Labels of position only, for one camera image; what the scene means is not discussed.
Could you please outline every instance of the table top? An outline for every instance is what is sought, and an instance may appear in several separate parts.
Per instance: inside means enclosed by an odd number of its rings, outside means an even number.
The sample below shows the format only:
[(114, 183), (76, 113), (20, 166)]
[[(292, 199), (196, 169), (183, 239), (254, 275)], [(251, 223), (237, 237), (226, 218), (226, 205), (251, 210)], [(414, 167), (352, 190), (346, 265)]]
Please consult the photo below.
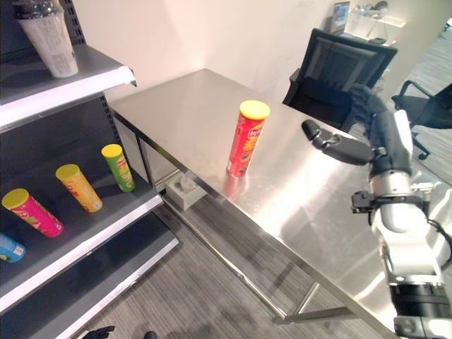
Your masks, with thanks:
[[(249, 99), (266, 102), (271, 113), (246, 176), (233, 178), (226, 165), (238, 106)], [(396, 338), (396, 311), (377, 239), (367, 216), (350, 210), (351, 195), (368, 189), (367, 167), (341, 163), (315, 149), (300, 127), (307, 115), (207, 69), (144, 90), (112, 108), (346, 307), (383, 336)]]

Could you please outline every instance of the monitor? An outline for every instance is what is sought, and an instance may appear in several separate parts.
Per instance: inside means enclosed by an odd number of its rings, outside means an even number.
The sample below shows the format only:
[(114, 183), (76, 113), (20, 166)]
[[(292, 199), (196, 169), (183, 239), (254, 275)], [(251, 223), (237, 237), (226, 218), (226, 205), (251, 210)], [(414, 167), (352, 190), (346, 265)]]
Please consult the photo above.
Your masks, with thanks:
[(338, 2), (334, 4), (330, 33), (340, 34), (344, 32), (349, 7), (350, 1)]

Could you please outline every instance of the floor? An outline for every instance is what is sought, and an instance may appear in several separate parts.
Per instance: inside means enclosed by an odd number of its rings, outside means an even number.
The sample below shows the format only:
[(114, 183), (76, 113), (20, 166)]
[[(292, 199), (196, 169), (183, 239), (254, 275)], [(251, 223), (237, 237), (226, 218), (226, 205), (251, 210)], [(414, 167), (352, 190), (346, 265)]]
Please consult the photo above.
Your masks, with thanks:
[[(447, 35), (448, 39), (439, 37), (434, 42), (408, 76), (432, 93), (452, 81), (452, 32)], [(419, 132), (420, 140), (432, 150), (432, 155), (424, 163), (452, 182), (452, 131), (419, 128)], [(234, 244), (234, 234), (223, 227), (231, 222), (230, 217), (218, 210), (209, 198), (199, 201), (194, 213), (204, 215), (222, 237), (231, 240), (231, 247), (223, 250), (254, 272), (252, 278), (272, 300), (286, 310), (295, 308), (294, 296), (301, 298), (311, 284), (305, 273), (258, 239), (254, 241), (249, 238), (247, 242)], [(202, 245), (180, 219), (174, 217), (168, 207), (159, 208), (157, 214), (176, 233), (182, 244), (86, 328), (115, 325), (116, 330), (110, 336), (112, 339), (141, 339), (150, 329), (164, 339), (380, 338), (358, 319), (274, 325), (273, 313)], [(451, 286), (450, 271), (447, 272), (447, 281)], [(337, 305), (334, 297), (321, 290), (310, 304), (310, 309)]]

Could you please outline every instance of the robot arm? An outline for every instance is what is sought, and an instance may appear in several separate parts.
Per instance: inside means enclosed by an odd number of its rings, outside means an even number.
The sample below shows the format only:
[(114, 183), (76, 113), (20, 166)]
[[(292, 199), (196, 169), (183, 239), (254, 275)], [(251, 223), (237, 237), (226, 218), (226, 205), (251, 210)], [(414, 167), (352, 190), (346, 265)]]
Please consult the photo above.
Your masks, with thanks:
[(370, 163), (371, 193), (352, 197), (355, 213), (368, 213), (397, 311), (394, 328), (404, 338), (452, 338), (451, 304), (441, 269), (427, 242), (423, 201), (411, 189), (412, 139), (405, 111), (389, 112), (364, 85), (352, 89), (353, 109), (366, 126), (371, 147), (333, 135), (314, 121), (302, 128), (325, 154), (354, 165)]

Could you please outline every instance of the wall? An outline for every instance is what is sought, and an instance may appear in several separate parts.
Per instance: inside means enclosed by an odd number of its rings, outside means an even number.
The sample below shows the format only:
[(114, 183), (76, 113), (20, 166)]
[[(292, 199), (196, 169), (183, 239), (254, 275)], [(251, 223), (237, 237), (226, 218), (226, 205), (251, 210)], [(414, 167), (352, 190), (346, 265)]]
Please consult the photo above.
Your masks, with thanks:
[(406, 22), (398, 37), (398, 53), (390, 65), (382, 96), (395, 94), (420, 61), (446, 21), (452, 16), (452, 0), (392, 0), (388, 15)]
[[(338, 0), (73, 1), (88, 44), (136, 74), (138, 88), (110, 90), (109, 101), (204, 67), (282, 101), (312, 28), (323, 27)], [(386, 77), (385, 98), (438, 35), (452, 1), (390, 3), (388, 14), (408, 23)], [(133, 139), (124, 132), (121, 136)], [(151, 163), (159, 162), (158, 155), (150, 156)], [(142, 165), (132, 165), (144, 173)]]

